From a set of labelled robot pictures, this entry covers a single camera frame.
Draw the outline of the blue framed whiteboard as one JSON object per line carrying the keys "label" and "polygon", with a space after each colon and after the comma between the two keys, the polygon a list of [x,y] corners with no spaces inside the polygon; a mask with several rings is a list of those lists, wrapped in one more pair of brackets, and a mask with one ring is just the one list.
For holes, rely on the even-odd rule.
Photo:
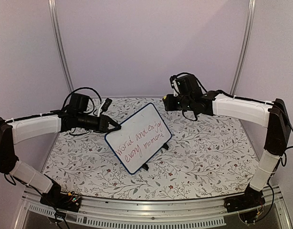
{"label": "blue framed whiteboard", "polygon": [[153,103],[148,103],[105,135],[105,141],[129,174],[135,174],[172,138]]}

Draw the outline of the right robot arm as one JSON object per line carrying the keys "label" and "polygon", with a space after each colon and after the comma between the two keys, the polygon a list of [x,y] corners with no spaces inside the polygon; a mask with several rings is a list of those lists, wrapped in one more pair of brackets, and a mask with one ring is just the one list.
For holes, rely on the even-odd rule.
{"label": "right robot arm", "polygon": [[172,94],[163,97],[166,111],[192,111],[194,120],[199,114],[228,116],[267,128],[264,151],[255,174],[241,196],[244,208],[251,208],[259,200],[263,188],[278,167],[288,145],[293,127],[282,99],[272,102],[230,95],[223,90],[206,90],[191,73],[179,73],[169,79]]}

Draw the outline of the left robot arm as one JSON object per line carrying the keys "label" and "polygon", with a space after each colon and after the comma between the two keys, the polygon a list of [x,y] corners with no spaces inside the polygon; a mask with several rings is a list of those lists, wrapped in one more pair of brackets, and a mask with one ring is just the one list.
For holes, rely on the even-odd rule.
{"label": "left robot arm", "polygon": [[67,132],[82,128],[96,133],[110,133],[121,125],[105,115],[112,100],[100,101],[99,108],[88,111],[91,97],[73,90],[65,98],[61,109],[44,114],[4,120],[0,117],[0,173],[10,175],[40,193],[54,206],[61,207],[65,198],[61,186],[48,176],[22,162],[15,154],[14,146],[22,141],[46,134]]}

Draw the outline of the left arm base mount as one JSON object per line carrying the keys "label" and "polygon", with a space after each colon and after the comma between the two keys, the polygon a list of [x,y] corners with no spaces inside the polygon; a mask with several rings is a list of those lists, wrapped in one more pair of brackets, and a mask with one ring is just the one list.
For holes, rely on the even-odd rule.
{"label": "left arm base mount", "polygon": [[82,195],[73,191],[63,193],[59,189],[52,189],[48,193],[42,193],[41,204],[53,208],[78,212],[82,202]]}

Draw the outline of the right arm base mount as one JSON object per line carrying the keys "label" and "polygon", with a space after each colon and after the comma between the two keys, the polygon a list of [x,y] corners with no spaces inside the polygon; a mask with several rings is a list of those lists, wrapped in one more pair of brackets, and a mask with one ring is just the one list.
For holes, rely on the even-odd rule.
{"label": "right arm base mount", "polygon": [[236,212],[265,204],[263,192],[249,192],[224,199],[227,212]]}

